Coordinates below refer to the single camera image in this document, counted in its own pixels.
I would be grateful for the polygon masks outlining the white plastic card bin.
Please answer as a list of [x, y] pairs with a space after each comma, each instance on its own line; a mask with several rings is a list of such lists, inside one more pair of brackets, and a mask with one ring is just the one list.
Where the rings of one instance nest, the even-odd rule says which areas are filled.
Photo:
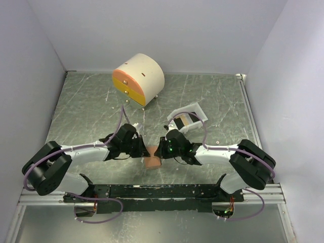
[[195, 102], [175, 109], [167, 116], [167, 120], [168, 129], [177, 129], [186, 134], [188, 131], [201, 128], [208, 118], [200, 105]]

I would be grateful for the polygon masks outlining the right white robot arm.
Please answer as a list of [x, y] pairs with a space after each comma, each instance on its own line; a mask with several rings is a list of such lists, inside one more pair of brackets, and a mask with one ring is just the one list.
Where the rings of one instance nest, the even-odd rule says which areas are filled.
[[188, 165], [223, 165], [229, 163], [234, 172], [220, 177], [215, 197], [228, 200], [233, 193], [247, 187], [263, 190], [275, 177], [275, 160], [252, 141], [243, 139], [230, 146], [210, 146], [190, 142], [178, 130], [170, 130], [160, 137], [156, 157], [169, 159], [180, 157]]

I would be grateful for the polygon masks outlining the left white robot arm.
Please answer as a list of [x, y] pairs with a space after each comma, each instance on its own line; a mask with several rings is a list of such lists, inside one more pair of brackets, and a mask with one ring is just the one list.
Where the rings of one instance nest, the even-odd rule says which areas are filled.
[[98, 141], [77, 145], [46, 143], [22, 168], [22, 174], [38, 195], [44, 196], [55, 190], [71, 192], [83, 202], [95, 195], [94, 185], [84, 174], [71, 173], [72, 166], [96, 161], [118, 160], [124, 153], [131, 158], [150, 157], [138, 132], [140, 123], [124, 124], [116, 133]]

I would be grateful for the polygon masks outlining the pink leather card holder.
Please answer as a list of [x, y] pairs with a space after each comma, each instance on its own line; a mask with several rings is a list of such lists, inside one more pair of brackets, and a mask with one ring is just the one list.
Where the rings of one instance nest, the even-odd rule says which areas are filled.
[[155, 156], [154, 153], [157, 151], [157, 146], [148, 146], [147, 150], [150, 154], [149, 157], [144, 158], [145, 168], [147, 170], [158, 169], [161, 167], [161, 160]]

